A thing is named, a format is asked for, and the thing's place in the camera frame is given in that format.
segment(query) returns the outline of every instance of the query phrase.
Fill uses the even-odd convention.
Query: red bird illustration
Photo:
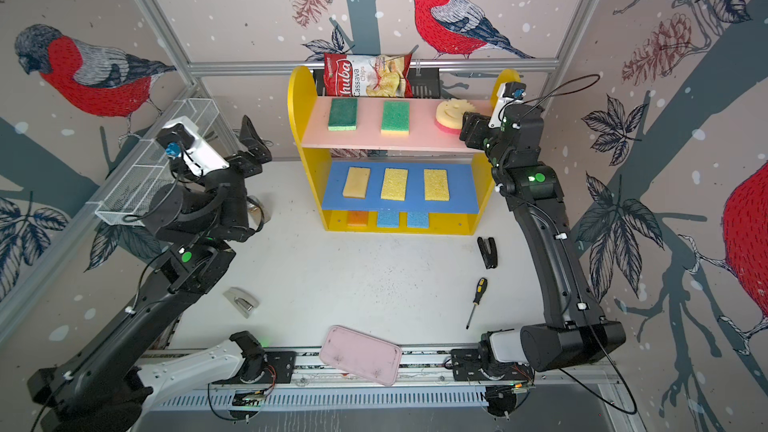
[[[723,240],[725,260],[716,260],[699,254],[692,237],[681,235],[690,242],[696,265],[690,270],[698,272],[699,260],[722,267],[741,284],[747,295],[763,312],[763,318],[751,330],[744,332],[726,316],[727,322],[744,340],[744,349],[736,352],[750,354],[750,339],[757,332],[768,329],[768,162],[742,182],[728,197],[723,210]]]
[[[66,100],[89,114],[125,117],[146,101],[154,82],[176,70],[156,60],[140,59],[114,47],[92,46],[67,37],[55,28],[36,24],[24,29],[14,44],[24,72],[40,77]]]
[[[469,54],[480,49],[501,49],[523,59],[532,57],[515,49],[469,0],[414,0],[416,30],[435,48],[437,59],[445,53]]]

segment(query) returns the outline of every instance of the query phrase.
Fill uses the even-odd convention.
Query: blue sponge
[[[383,210],[379,212],[376,226],[380,228],[398,228],[400,226],[400,212]]]
[[[429,228],[429,212],[408,212],[409,228]]]

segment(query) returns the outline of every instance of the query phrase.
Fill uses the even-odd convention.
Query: yellow sponge
[[[388,168],[384,171],[382,198],[388,200],[406,200],[407,168]]]
[[[348,198],[365,198],[368,191],[368,178],[371,169],[365,167],[350,167],[346,173],[346,184],[342,195]]]
[[[424,200],[450,200],[448,173],[445,169],[424,169]]]

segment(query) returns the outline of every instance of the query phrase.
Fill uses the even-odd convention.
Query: chips bag
[[[408,82],[411,54],[358,56],[325,54],[326,94],[342,97],[413,97]]]

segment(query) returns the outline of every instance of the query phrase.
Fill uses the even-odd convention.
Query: pink plastic lid
[[[397,379],[402,349],[378,338],[334,325],[320,350],[320,360],[331,367],[391,386]]]

